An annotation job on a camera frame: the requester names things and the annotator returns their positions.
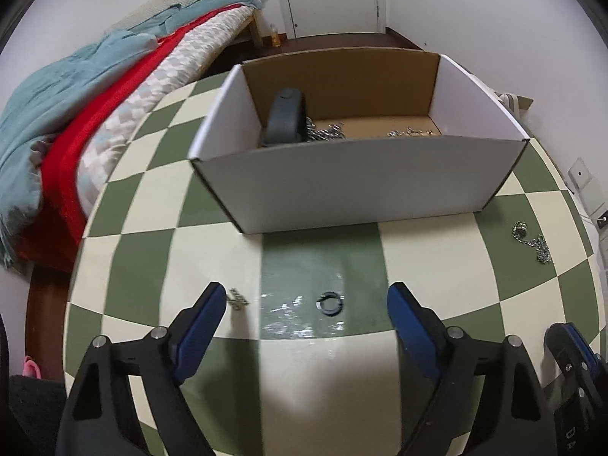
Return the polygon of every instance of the teal blanket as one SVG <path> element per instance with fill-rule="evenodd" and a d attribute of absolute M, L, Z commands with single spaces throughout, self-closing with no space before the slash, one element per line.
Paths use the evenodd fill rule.
<path fill-rule="evenodd" d="M 13 92 L 0 116 L 0 257 L 38 214 L 40 163 L 68 123 L 131 66 L 157 48 L 156 38 L 116 31 L 36 71 Z"/>
<path fill-rule="evenodd" d="M 263 7 L 263 3 L 260 0 L 197 0 L 193 4 L 184 7 L 180 4 L 173 5 L 130 30 L 133 33 L 148 33 L 157 38 L 164 38 L 174 33 L 181 26 L 211 12 L 211 10 L 233 5 L 234 3 L 242 3 L 243 5 L 257 9 Z"/>

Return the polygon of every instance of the cardboard box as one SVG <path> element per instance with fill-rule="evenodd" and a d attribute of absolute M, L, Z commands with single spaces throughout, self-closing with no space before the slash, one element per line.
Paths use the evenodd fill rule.
<path fill-rule="evenodd" d="M 317 127 L 344 121 L 350 139 L 259 147 L 284 87 L 304 92 Z M 407 126 L 441 135 L 387 136 Z M 447 56 L 337 48 L 236 65 L 188 157 L 242 232 L 266 233 L 479 211 L 528 141 Z"/>

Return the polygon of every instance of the silver bolt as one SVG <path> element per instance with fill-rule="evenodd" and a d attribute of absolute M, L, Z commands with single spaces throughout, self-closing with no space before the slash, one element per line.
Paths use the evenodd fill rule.
<path fill-rule="evenodd" d="M 91 344 L 94 348 L 101 348 L 102 346 L 104 346 L 107 340 L 108 338 L 106 338 L 105 336 L 97 336 Z"/>
<path fill-rule="evenodd" d="M 452 339 L 461 339 L 464 336 L 464 331 L 458 326 L 449 326 L 448 336 Z"/>
<path fill-rule="evenodd" d="M 518 348 L 523 344 L 522 339 L 519 336 L 515 336 L 515 334 L 511 334 L 509 337 L 507 337 L 507 341 L 509 341 L 509 344 L 515 348 Z"/>
<path fill-rule="evenodd" d="M 160 339 L 162 337 L 166 336 L 166 327 L 165 326 L 158 326 L 157 328 L 154 328 L 150 331 L 150 336 L 152 336 L 154 339 Z"/>

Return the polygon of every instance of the table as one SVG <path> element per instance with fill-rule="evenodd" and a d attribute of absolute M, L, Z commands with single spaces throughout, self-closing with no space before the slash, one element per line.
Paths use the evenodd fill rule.
<path fill-rule="evenodd" d="M 104 187 L 66 309 L 68 389 L 94 336 L 119 342 L 168 325 L 211 281 L 250 302 L 227 309 L 182 386 L 219 455 L 396 454 L 430 391 L 399 354 L 385 309 L 393 282 L 473 337 L 519 335 L 551 402 L 559 402 L 560 377 L 543 348 L 549 325 L 573 321 L 594 351 L 606 352 L 594 250 L 580 208 L 535 139 L 480 213 L 242 235 L 185 159 L 225 77 L 163 99 Z M 543 233 L 553 263 L 539 263 L 512 237 L 518 220 L 530 238 Z M 335 317 L 315 308 L 326 291 L 344 296 Z M 151 452 L 162 455 L 140 378 L 132 388 Z M 461 425 L 454 454 L 470 420 Z"/>

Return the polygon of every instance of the blue gripper pad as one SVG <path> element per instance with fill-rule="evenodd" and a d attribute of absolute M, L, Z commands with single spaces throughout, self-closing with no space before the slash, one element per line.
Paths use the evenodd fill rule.
<path fill-rule="evenodd" d="M 441 371 L 437 365 L 437 349 L 430 335 L 395 285 L 388 288 L 386 301 L 388 316 L 418 371 L 438 382 Z"/>
<path fill-rule="evenodd" d="M 226 289 L 222 285 L 218 285 L 177 345 L 173 378 L 178 383 L 183 383 L 196 373 L 203 355 L 211 343 L 211 338 L 220 325 L 224 312 L 226 312 Z"/>
<path fill-rule="evenodd" d="M 564 324 L 564 328 L 571 340 L 574 341 L 574 344 L 579 349 L 585 363 L 589 365 L 589 373 L 591 374 L 592 379 L 597 379 L 598 375 L 600 375 L 600 361 L 595 356 L 595 353 L 591 349 L 591 347 L 587 344 L 587 342 L 583 339 L 581 334 L 578 332 L 578 329 L 574 327 L 574 325 L 570 322 Z"/>

